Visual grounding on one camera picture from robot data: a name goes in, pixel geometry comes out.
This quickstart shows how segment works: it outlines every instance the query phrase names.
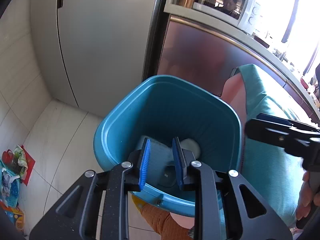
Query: finger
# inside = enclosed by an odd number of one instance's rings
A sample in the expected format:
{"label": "finger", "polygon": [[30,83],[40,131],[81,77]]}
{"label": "finger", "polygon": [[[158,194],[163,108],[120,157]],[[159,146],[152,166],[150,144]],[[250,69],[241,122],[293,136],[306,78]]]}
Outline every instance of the finger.
{"label": "finger", "polygon": [[313,198],[313,202],[316,206],[320,206],[320,193],[317,193],[315,197]]}
{"label": "finger", "polygon": [[306,171],[306,172],[303,174],[302,180],[303,180],[303,181],[309,181],[309,179],[310,179],[310,172],[309,172],[309,171]]}
{"label": "finger", "polygon": [[304,182],[300,190],[299,203],[301,203],[304,207],[306,207],[310,204],[312,199],[313,199],[313,193],[309,186],[309,183]]}
{"label": "finger", "polygon": [[296,209],[296,218],[297,220],[300,220],[303,217],[307,217],[310,213],[311,205],[308,205],[306,207],[299,205]]}

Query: blue plastic bucket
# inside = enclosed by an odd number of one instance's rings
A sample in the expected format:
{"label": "blue plastic bucket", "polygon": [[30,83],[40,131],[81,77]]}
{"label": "blue plastic bucket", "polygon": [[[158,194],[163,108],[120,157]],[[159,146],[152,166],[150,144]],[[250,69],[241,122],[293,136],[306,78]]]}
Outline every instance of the blue plastic bucket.
{"label": "blue plastic bucket", "polygon": [[[191,138],[201,148],[199,160],[213,169],[226,172],[239,167],[241,126],[236,113],[216,96],[177,77],[158,75],[145,80],[101,122],[93,143],[101,168],[108,171],[127,160],[142,135],[168,147],[175,136]],[[194,193],[170,195],[153,186],[146,184],[133,194],[170,212],[194,216]]]}

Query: cardboard box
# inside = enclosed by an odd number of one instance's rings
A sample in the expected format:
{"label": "cardboard box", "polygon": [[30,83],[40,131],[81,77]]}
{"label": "cardboard box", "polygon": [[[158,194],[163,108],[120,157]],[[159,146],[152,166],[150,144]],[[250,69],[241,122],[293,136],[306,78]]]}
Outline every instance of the cardboard box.
{"label": "cardboard box", "polygon": [[0,201],[0,206],[7,214],[9,220],[15,225],[16,229],[23,234],[24,214],[19,207],[6,207],[2,201]]}

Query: metal screw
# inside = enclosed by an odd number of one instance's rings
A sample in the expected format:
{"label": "metal screw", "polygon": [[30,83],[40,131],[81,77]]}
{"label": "metal screw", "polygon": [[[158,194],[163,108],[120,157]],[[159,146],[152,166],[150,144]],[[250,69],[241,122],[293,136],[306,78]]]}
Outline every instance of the metal screw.
{"label": "metal screw", "polygon": [[238,172],[238,171],[235,171],[235,170],[230,170],[230,171],[229,171],[229,175],[230,175],[231,177],[238,177],[239,172]]}
{"label": "metal screw", "polygon": [[124,168],[130,168],[132,166],[131,162],[123,162],[121,163],[121,166]]}
{"label": "metal screw", "polygon": [[202,165],[202,163],[200,161],[192,161],[191,165],[194,167],[200,167]]}
{"label": "metal screw", "polygon": [[94,176],[94,171],[88,170],[88,171],[85,172],[84,175],[85,175],[87,178],[91,178],[91,177]]}

